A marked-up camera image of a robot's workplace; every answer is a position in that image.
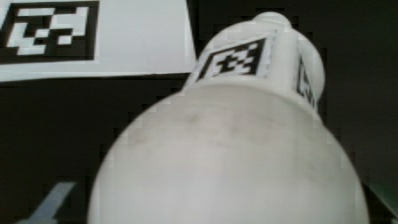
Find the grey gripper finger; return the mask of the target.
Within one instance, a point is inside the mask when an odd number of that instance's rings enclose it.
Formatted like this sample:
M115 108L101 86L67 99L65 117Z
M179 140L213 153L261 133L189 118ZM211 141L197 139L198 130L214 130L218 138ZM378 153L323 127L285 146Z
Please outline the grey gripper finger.
M54 215L74 185L74 182L58 182L54 184L31 215L26 219L19 220L15 224L58 224Z

